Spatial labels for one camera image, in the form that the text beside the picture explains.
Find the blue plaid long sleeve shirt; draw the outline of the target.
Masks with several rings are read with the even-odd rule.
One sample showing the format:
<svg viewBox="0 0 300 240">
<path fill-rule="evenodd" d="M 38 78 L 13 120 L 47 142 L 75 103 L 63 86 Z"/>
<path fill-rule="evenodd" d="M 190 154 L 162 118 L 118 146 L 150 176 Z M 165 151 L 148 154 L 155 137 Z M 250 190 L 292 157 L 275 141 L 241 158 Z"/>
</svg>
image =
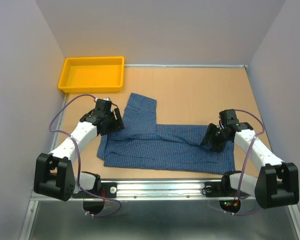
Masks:
<svg viewBox="0 0 300 240">
<path fill-rule="evenodd" d="M 206 125 L 158 124 L 157 101 L 131 93 L 124 129 L 101 137 L 97 157 L 106 167 L 222 175 L 235 170 L 234 144 L 222 152 L 201 146 Z"/>
</svg>

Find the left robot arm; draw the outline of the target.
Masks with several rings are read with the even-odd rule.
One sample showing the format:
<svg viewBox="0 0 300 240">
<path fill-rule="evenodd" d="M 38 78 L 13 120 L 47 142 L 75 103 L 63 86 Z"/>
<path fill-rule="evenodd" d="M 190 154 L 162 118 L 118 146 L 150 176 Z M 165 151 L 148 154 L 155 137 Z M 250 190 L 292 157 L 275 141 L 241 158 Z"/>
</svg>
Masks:
<svg viewBox="0 0 300 240">
<path fill-rule="evenodd" d="M 109 98 L 94 101 L 95 107 L 82 116 L 72 133 L 62 132 L 66 139 L 58 147 L 37 157 L 35 193 L 61 201 L 67 201 L 80 192 L 90 197 L 105 195 L 98 174 L 81 170 L 74 172 L 74 164 L 81 163 L 81 152 L 92 140 L 124 129 L 116 104 Z"/>
</svg>

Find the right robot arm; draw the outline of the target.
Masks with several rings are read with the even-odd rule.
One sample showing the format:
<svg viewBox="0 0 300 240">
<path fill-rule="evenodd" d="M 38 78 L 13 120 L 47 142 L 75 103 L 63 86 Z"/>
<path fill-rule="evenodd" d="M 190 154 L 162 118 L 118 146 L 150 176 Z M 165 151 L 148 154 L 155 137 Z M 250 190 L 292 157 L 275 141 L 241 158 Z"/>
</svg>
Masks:
<svg viewBox="0 0 300 240">
<path fill-rule="evenodd" d="M 251 160 L 258 170 L 258 177 L 247 175 L 245 168 L 228 171 L 220 181 L 207 182 L 201 192 L 208 198 L 229 198 L 219 204 L 223 211 L 232 214 L 240 210 L 241 199 L 247 197 L 255 198 L 262 209 L 298 204 L 298 167 L 276 156 L 249 123 L 239 121 L 236 113 L 235 109 L 219 112 L 219 123 L 208 125 L 200 145 L 209 152 L 221 153 L 226 144 L 232 142 L 245 153 L 243 166 Z"/>
</svg>

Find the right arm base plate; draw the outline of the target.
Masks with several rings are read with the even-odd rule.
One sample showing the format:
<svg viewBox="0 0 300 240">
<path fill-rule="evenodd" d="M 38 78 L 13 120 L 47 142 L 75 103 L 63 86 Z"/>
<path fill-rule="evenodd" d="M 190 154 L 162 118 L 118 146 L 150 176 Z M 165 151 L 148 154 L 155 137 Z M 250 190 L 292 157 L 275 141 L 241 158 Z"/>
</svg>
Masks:
<svg viewBox="0 0 300 240">
<path fill-rule="evenodd" d="M 206 181 L 201 193 L 207 198 L 234 198 L 238 191 L 230 186 L 225 186 L 221 181 Z"/>
</svg>

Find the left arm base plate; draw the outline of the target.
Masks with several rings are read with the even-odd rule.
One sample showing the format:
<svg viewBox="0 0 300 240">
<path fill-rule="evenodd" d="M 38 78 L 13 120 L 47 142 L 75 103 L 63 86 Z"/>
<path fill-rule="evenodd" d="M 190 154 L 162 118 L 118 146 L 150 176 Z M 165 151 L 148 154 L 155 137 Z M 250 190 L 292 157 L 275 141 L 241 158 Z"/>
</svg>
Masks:
<svg viewBox="0 0 300 240">
<path fill-rule="evenodd" d="M 74 193 L 72 197 L 74 199 L 85 199 L 85 198 L 94 198 L 91 194 L 98 195 L 100 197 L 115 199 L 117 197 L 117 188 L 118 184 L 116 182 L 102 182 L 100 181 L 97 184 L 97 187 L 94 187 L 91 190 L 88 190 L 89 193 L 86 193 L 80 190 L 78 193 Z"/>
</svg>

